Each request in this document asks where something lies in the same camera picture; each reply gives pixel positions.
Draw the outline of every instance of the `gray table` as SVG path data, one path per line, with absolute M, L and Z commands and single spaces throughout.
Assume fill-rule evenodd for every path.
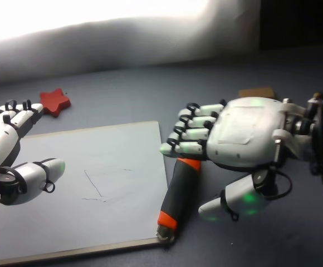
M 30 134 L 157 120 L 165 140 L 186 103 L 231 100 L 240 89 L 260 86 L 271 86 L 279 98 L 290 97 L 304 105 L 314 92 L 323 91 L 323 49 L 278 51 L 233 63 L 146 67 L 30 82 L 1 87 L 0 100 L 38 101 L 39 92 L 62 87 L 71 108 L 58 119 L 43 117 Z M 174 161 L 165 159 L 168 181 Z M 283 170 L 293 179 L 291 195 L 237 223 L 205 222 L 195 210 L 169 252 L 153 248 L 35 266 L 323 266 L 320 178 L 311 176 L 308 165 L 301 162 L 289 161 Z M 204 164 L 197 202 L 218 194 L 239 175 Z

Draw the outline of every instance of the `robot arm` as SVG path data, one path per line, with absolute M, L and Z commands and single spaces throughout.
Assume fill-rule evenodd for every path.
M 211 160 L 224 169 L 251 173 L 201 206 L 202 217 L 226 212 L 237 220 L 286 196 L 292 183 L 278 168 L 289 157 L 309 161 L 312 173 L 323 180 L 323 93 L 315 94 L 306 108 L 289 99 L 246 97 L 208 106 L 190 103 L 178 117 L 160 147 L 162 154 Z M 276 174 L 289 180 L 285 192 L 278 192 Z
M 65 170 L 59 159 L 24 163 L 11 167 L 20 151 L 19 141 L 42 117 L 43 106 L 30 100 L 17 105 L 8 100 L 0 106 L 0 203 L 17 205 L 36 198 L 41 192 L 53 192 L 55 182 Z

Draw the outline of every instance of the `red star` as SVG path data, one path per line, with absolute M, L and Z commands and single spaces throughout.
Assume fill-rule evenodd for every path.
M 71 106 L 70 99 L 63 95 L 61 88 L 51 93 L 40 93 L 40 103 L 43 104 L 44 113 L 55 118 L 59 116 L 60 111 Z

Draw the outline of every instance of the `whiteboard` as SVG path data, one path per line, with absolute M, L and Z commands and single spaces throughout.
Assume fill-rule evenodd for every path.
M 52 194 L 0 204 L 0 260 L 155 237 L 167 191 L 156 121 L 26 136 L 14 163 L 60 158 Z

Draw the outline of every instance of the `orange band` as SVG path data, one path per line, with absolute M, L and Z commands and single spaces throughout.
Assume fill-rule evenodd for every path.
M 178 222 L 175 221 L 172 217 L 170 217 L 165 212 L 161 211 L 158 218 L 158 225 L 163 225 L 165 227 L 171 228 L 174 231 L 177 229 Z
M 200 171 L 201 169 L 201 161 L 199 160 L 181 159 L 180 157 L 178 158 L 178 160 L 185 162 L 197 171 Z

